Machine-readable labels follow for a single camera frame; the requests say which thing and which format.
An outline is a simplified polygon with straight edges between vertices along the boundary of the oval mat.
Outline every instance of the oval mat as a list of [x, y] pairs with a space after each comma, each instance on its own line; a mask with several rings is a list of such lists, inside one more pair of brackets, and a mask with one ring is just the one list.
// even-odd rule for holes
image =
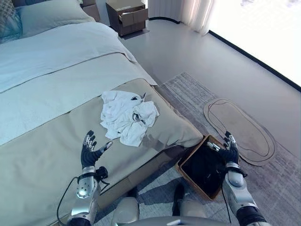
[[275, 156], [273, 136], [229, 100], [218, 98], [204, 107], [208, 122], [225, 137], [229, 131], [235, 138], [240, 157], [255, 166], [263, 166]]

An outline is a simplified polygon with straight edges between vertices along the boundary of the gray floor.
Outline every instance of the gray floor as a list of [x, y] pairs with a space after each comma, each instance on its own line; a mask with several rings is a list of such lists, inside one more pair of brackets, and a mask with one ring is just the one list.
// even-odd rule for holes
[[275, 75], [210, 34], [201, 37], [183, 24], [147, 21], [144, 33], [120, 40], [158, 84], [189, 73], [238, 104], [300, 158], [301, 94]]

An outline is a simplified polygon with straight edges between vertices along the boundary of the white duvet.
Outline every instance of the white duvet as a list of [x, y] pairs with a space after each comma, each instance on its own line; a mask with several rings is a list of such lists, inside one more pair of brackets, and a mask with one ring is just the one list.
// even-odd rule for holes
[[70, 24], [0, 45], [0, 145], [125, 82], [155, 81], [111, 28]]

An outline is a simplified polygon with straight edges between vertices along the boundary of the gray rug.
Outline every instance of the gray rug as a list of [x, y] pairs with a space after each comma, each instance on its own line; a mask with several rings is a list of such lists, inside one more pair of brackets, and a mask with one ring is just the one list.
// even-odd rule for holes
[[[203, 114], [206, 103], [217, 96], [186, 73], [164, 83], [158, 91], [204, 135], [212, 134], [222, 141], [217, 131]], [[267, 165], [256, 167], [241, 161], [248, 173], [248, 189], [262, 214], [273, 226], [299, 226], [301, 222], [301, 168], [300, 160], [278, 145], [275, 158]], [[175, 161], [138, 185], [140, 218], [170, 216], [175, 186], [185, 186], [185, 199], [198, 200], [211, 219], [228, 222], [226, 205], [220, 194], [214, 202], [202, 199], [173, 167]], [[109, 226], [114, 209], [121, 198], [97, 214], [95, 226]], [[231, 214], [232, 225], [238, 221]]]

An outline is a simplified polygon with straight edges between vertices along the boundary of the wooden tray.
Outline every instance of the wooden tray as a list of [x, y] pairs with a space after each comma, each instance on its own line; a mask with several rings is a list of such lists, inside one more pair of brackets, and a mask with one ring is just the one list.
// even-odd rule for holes
[[220, 148], [223, 148], [223, 145], [212, 135], [208, 135], [206, 136], [201, 143], [199, 143], [194, 149], [193, 151], [187, 156], [184, 156], [182, 159], [180, 159], [176, 165], [175, 168], [176, 170], [184, 177], [185, 180], [188, 181], [188, 183], [193, 187], [193, 189], [200, 194], [202, 197], [209, 199], [211, 201], [213, 201], [217, 195], [219, 194], [220, 190], [222, 187], [220, 187], [211, 197], [209, 197], [182, 169], [182, 166], [187, 162], [187, 160], [202, 146], [202, 145], [206, 145], [207, 142], [212, 142], [215, 143], [216, 145], [218, 145]]

